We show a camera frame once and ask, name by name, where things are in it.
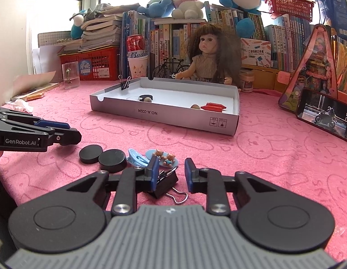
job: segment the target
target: white wall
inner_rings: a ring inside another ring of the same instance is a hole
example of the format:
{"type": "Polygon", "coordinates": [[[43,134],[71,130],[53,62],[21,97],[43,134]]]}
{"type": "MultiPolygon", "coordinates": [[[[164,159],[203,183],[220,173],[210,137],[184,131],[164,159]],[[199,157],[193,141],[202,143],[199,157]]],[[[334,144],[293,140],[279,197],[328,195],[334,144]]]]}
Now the white wall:
{"type": "Polygon", "coordinates": [[[0,106],[11,98],[14,78],[31,73],[27,60],[31,1],[0,0],[0,106]]]}

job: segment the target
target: gray ribbed surface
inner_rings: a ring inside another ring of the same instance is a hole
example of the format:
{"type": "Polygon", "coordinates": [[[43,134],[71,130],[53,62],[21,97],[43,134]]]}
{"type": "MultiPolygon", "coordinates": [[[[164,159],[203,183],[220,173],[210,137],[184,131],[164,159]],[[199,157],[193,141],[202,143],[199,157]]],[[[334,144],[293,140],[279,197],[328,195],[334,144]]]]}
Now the gray ribbed surface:
{"type": "Polygon", "coordinates": [[[114,217],[105,233],[75,252],[40,255],[18,250],[12,269],[325,269],[323,250],[305,255],[266,252],[243,239],[227,217],[201,206],[141,206],[114,217]]]}

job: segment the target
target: pink sticky note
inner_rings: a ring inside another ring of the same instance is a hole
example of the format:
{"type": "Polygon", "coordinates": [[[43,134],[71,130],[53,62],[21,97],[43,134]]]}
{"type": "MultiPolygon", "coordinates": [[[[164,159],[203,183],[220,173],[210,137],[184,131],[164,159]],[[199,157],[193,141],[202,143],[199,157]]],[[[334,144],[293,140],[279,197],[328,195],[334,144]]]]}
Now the pink sticky note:
{"type": "Polygon", "coordinates": [[[285,72],[285,71],[280,71],[278,73],[277,81],[278,83],[282,83],[284,85],[288,85],[290,80],[290,73],[285,72]]]}

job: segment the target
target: blue hair clip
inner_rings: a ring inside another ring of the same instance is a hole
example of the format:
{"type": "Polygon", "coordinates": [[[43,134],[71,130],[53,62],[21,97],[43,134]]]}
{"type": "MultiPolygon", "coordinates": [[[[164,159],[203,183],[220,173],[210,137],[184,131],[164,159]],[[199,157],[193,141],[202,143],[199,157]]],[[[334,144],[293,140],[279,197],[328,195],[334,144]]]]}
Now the blue hair clip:
{"type": "Polygon", "coordinates": [[[130,148],[127,161],[135,167],[145,168],[149,164],[150,160],[138,153],[137,151],[135,151],[134,149],[130,148]]]}

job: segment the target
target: brown long hair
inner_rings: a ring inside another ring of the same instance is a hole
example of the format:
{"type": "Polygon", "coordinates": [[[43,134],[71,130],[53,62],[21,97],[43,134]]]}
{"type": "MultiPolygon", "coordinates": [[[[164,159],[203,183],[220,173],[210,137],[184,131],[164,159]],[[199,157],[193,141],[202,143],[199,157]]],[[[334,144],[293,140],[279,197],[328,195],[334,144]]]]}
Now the brown long hair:
{"type": "Polygon", "coordinates": [[[218,39],[216,53],[217,71],[212,78],[214,83],[222,83],[226,76],[230,76],[234,84],[239,83],[239,70],[241,69],[241,41],[231,30],[218,24],[204,24],[190,36],[187,44],[187,54],[192,58],[202,54],[199,44],[202,35],[212,34],[218,39]]]}

